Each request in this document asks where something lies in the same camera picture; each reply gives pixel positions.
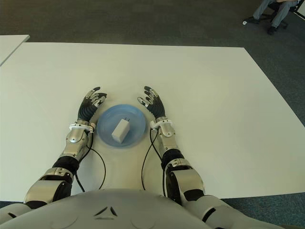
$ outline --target blue plate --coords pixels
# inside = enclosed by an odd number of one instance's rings
[[[130,123],[130,130],[123,142],[116,142],[112,133],[121,119],[127,118]],[[115,147],[125,147],[136,143],[144,134],[146,129],[145,116],[138,108],[121,104],[109,108],[99,118],[97,123],[97,133],[106,144]]]

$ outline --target gray carpet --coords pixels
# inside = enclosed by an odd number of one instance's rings
[[[28,42],[245,47],[305,125],[305,21],[289,13],[287,30],[274,36],[266,33],[268,22],[242,26],[259,3],[1,0],[0,35],[29,34]],[[225,201],[256,219],[305,227],[304,193]]]

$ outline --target wire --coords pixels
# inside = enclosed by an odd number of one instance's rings
[[[150,131],[149,137],[150,137],[150,140],[151,140],[151,144],[152,144],[152,146],[153,146],[153,149],[155,150],[156,154],[157,154],[158,157],[160,158],[160,161],[162,161],[160,154],[158,153],[156,147],[154,147],[153,140],[152,140],[152,132],[151,132],[151,131]],[[164,186],[165,171],[164,171],[164,169],[162,169],[162,170],[163,170],[163,174],[162,174],[162,190],[163,190],[163,195],[166,197],[165,186]]]
[[[93,140],[94,140],[94,133],[92,133],[91,139],[92,139],[92,140],[91,140],[90,147],[87,146],[88,151],[87,151],[87,152],[85,153],[85,155],[80,159],[79,164],[80,164],[81,161],[88,155],[88,153],[90,152],[90,150],[91,150],[91,148],[92,148]],[[81,185],[81,182],[80,182],[80,180],[79,180],[79,178],[78,178],[77,171],[75,172],[75,178],[76,178],[76,181],[77,181],[78,185],[80,186],[82,192],[85,192],[85,189],[84,189],[84,187]]]
[[[103,186],[103,184],[105,182],[105,178],[106,178],[106,165],[105,165],[105,162],[104,162],[104,159],[102,158],[102,156],[95,149],[91,149],[91,150],[94,151],[100,157],[100,159],[102,160],[102,162],[104,164],[104,179],[101,183],[101,186],[99,187],[99,189],[101,189],[101,187]]]
[[[77,181],[78,185],[80,186],[82,192],[85,192],[84,187],[81,185],[81,182],[80,182],[80,180],[78,179],[77,172],[75,173],[75,178],[76,178],[76,181]]]
[[[92,146],[93,146],[93,139],[94,139],[93,137],[94,137],[94,134],[92,133],[92,141],[91,141],[90,147],[87,146],[88,151],[87,151],[86,154],[80,159],[79,163],[81,163],[81,161],[89,154],[89,152],[90,152],[91,150],[94,151],[94,152],[100,157],[100,159],[102,160],[103,165],[104,165],[104,178],[103,178],[103,181],[102,181],[102,183],[101,183],[101,185],[100,185],[100,187],[99,187],[99,189],[101,189],[101,187],[103,186],[103,184],[104,184],[104,182],[105,182],[105,179],[106,179],[106,165],[105,165],[105,162],[104,162],[104,159],[102,158],[102,156],[101,156],[95,149],[92,149]],[[80,182],[80,180],[79,180],[79,178],[78,178],[77,172],[75,173],[75,178],[76,178],[76,181],[77,181],[78,185],[80,186],[82,192],[85,192],[85,189],[84,189],[84,187],[82,186],[82,184],[81,184],[81,182]]]
[[[162,174],[162,190],[163,190],[163,195],[166,197],[165,187],[164,187],[164,177],[165,177],[165,170],[163,169],[163,174]]]
[[[142,169],[141,169],[141,181],[142,181],[142,187],[143,187],[144,190],[146,190],[146,189],[145,189],[145,186],[144,186],[144,182],[143,182],[143,169],[144,169],[144,164],[145,164],[145,160],[146,160],[146,158],[147,158],[147,155],[148,155],[148,153],[149,153],[149,150],[151,149],[153,143],[155,142],[155,140],[156,140],[156,138],[157,138],[157,136],[158,136],[158,133],[159,133],[159,129],[158,129],[158,131],[157,131],[156,136],[154,137],[154,140],[151,142],[151,145],[149,146],[149,148],[148,148],[148,150],[147,150],[147,152],[146,152],[146,155],[145,155],[145,158],[144,158],[144,161],[143,161],[143,165],[142,165]]]
[[[160,158],[160,161],[162,161],[160,154],[158,153],[156,147],[154,147],[154,144],[153,144],[153,140],[152,140],[152,129],[151,129],[150,132],[149,132],[149,138],[150,138],[150,140],[151,140],[151,144],[152,144],[152,146],[153,146],[153,149],[155,150],[155,152],[157,153],[158,157]]]

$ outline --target person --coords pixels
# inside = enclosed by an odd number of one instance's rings
[[[268,7],[269,4],[273,2],[282,2],[279,11],[277,12],[275,18],[272,20],[271,27],[267,31],[268,34],[273,35],[281,21],[287,16],[290,7],[296,6],[299,1],[300,0],[263,0],[261,5],[254,12],[253,18],[251,18],[251,20],[248,20],[248,22],[258,24],[259,18],[261,17],[264,10]]]

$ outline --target robotic arm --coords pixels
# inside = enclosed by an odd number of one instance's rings
[[[213,229],[282,229],[247,217],[217,197],[205,195],[201,177],[176,144],[172,122],[165,116],[159,95],[148,86],[144,90],[148,96],[145,99],[138,97],[138,101],[155,117],[151,127],[161,129],[158,134],[159,152],[162,158],[161,166],[166,175],[167,196]]]
[[[89,124],[98,107],[104,102],[107,94],[96,93],[100,87],[90,90],[80,105],[77,122],[70,125],[66,137],[66,147],[52,168],[49,168],[32,187],[30,187],[24,204],[13,204],[1,211],[0,224],[56,200],[71,195],[73,178],[79,164],[88,151],[88,142],[92,142],[95,124]]]

